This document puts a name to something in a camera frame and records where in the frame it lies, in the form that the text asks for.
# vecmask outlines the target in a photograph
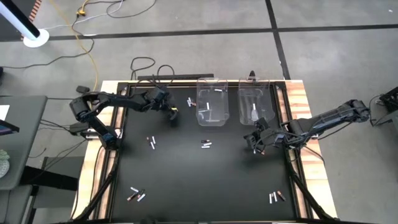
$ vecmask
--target transparent container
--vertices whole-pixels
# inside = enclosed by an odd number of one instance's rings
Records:
[[[239,119],[242,124],[253,125],[261,117],[265,117],[266,121],[275,117],[269,87],[269,80],[265,78],[239,79]]]
[[[228,118],[228,81],[219,78],[198,79],[198,123],[202,126],[222,126]]]

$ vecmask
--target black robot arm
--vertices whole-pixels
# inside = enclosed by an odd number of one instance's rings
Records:
[[[97,115],[107,106],[125,107],[138,112],[166,111],[170,120],[175,119],[178,113],[166,86],[155,86],[151,91],[132,96],[91,92],[72,100],[69,105],[77,121],[88,123],[98,133],[99,140],[105,149],[115,149],[118,139],[114,128],[106,126],[97,118]]]
[[[282,123],[279,129],[269,128],[264,118],[255,122],[256,131],[244,138],[254,152],[264,153],[269,145],[297,148],[307,143],[312,136],[321,135],[342,123],[361,123],[369,119],[370,110],[360,100],[349,100],[336,109],[309,119],[293,119]]]

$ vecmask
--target concrete floor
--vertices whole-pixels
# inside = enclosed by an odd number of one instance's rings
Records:
[[[73,22],[75,10],[83,0],[55,2]],[[151,3],[127,0],[117,15],[138,12]],[[278,0],[272,1],[272,6],[278,27],[395,24],[398,20],[396,1]],[[87,13],[94,16],[105,9],[106,5],[95,4],[88,6]],[[64,22],[43,0],[34,24],[41,28]],[[85,34],[117,34],[270,27],[263,0],[157,0],[151,10],[140,16],[102,16],[76,28]],[[67,27],[49,31],[52,36],[71,35]],[[398,85],[398,53],[394,48],[397,29],[280,33],[280,38],[291,78],[304,80],[312,114],[349,99],[368,102]],[[21,42],[0,42],[0,52],[7,52],[0,55],[1,65],[23,66],[81,50],[74,40],[54,40],[37,49],[28,49]],[[96,39],[92,56],[99,68],[99,84],[103,80],[128,79],[130,61],[138,56],[153,57],[158,66],[170,64],[177,74],[214,73],[221,78],[239,78],[255,70],[267,78],[283,78],[271,33]],[[153,74],[156,68],[138,75]],[[77,85],[93,86],[94,75],[86,56],[59,60],[46,67],[6,70],[0,95],[73,98],[78,96]],[[378,117],[384,111],[375,106],[373,112]],[[75,122],[68,101],[49,101],[44,118],[60,124]],[[47,151],[41,157],[29,159],[28,165],[40,167],[44,156],[55,156],[78,141],[62,131],[40,131],[31,154],[37,155],[44,147]],[[353,124],[320,144],[338,216],[350,221],[395,223],[398,134],[392,125],[372,128],[369,123]],[[84,154],[85,146],[81,146],[70,155]],[[53,222],[54,217],[66,220],[70,209],[44,210],[35,222]]]

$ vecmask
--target yellow cable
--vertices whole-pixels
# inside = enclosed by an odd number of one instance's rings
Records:
[[[86,5],[86,3],[88,3],[88,1],[89,1],[89,0],[84,1],[83,5],[81,6],[81,9],[80,9],[77,13],[79,13],[79,14],[82,15],[82,16],[84,16],[84,15],[86,14],[86,12],[85,12],[85,5]]]
[[[72,29],[72,26],[70,25],[68,19],[66,18],[66,16],[63,14],[63,12],[58,8],[58,6],[56,5],[56,3],[53,0],[50,0],[50,3],[52,4],[52,6],[54,7],[54,9],[58,12],[58,15],[60,17],[62,17],[62,19],[65,21],[65,23],[68,25],[68,27],[70,28],[70,30],[72,30],[73,35],[76,37],[76,40],[79,44],[79,46],[86,52],[86,54],[90,57],[91,62],[93,62],[93,66],[94,66],[94,70],[95,70],[95,83],[94,83],[94,87],[92,89],[92,91],[95,91],[95,89],[97,88],[97,83],[98,83],[98,69],[97,69],[97,64],[94,61],[93,56],[91,56],[91,54],[88,52],[88,50],[86,50],[81,42],[81,40],[79,39],[79,37],[76,35],[76,32]]]

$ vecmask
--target wooden table frame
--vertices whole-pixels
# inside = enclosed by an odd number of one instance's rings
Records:
[[[239,80],[228,80],[229,83],[238,82]],[[282,121],[288,121],[290,119],[298,118],[310,118],[311,112],[308,105],[307,96],[304,89],[303,81],[301,80],[269,80],[270,82],[284,82],[285,88],[279,88],[277,90],[279,98],[280,112],[282,113]],[[119,83],[136,83],[137,81],[104,81],[101,87],[101,91],[107,93],[117,93]],[[162,80],[164,83],[170,82],[170,80]],[[196,83],[195,80],[175,80],[174,83]],[[121,121],[123,115],[123,108],[118,108],[117,113],[113,113],[113,107],[105,108],[99,115],[98,118],[105,124],[111,125],[112,117],[114,118],[114,127],[121,128]],[[101,175],[107,175],[113,165],[114,152],[105,152],[103,148],[100,148],[101,143],[99,140],[94,139],[89,141],[87,145],[85,160],[83,168],[81,170],[81,176],[79,181],[79,192],[78,192],[78,203],[74,218],[79,216],[83,209],[90,202],[90,198],[96,193]],[[320,147],[317,140],[310,140],[307,146],[314,151],[320,152]],[[105,161],[105,154],[109,153],[109,160]],[[290,156],[294,159],[295,154],[291,151]],[[327,214],[337,217],[335,205],[333,203],[333,197],[330,192],[328,177],[326,175],[325,166],[323,162],[311,152],[302,150],[301,152],[302,170],[305,176],[307,189],[313,195],[319,205],[327,212]],[[297,163],[294,163],[294,169],[296,172]],[[300,210],[300,216],[302,218],[308,217],[308,209],[306,209],[303,195],[299,188],[295,186],[297,194],[298,208]],[[109,203],[109,187],[103,194],[102,200],[97,206],[97,209],[93,212],[96,213],[96,217],[101,219],[106,217],[106,208]]]

